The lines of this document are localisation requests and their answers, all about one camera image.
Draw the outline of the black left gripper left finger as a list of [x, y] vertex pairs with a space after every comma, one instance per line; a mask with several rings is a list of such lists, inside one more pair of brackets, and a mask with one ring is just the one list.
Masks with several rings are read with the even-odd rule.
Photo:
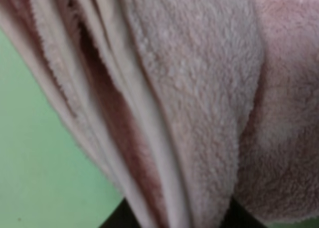
[[141, 228], [129, 203], [123, 199], [99, 228]]

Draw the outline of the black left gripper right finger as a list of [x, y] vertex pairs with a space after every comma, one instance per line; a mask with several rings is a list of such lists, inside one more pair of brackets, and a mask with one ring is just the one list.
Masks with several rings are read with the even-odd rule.
[[253, 217], [233, 197], [229, 208], [220, 224], [221, 228], [266, 228], [264, 224]]

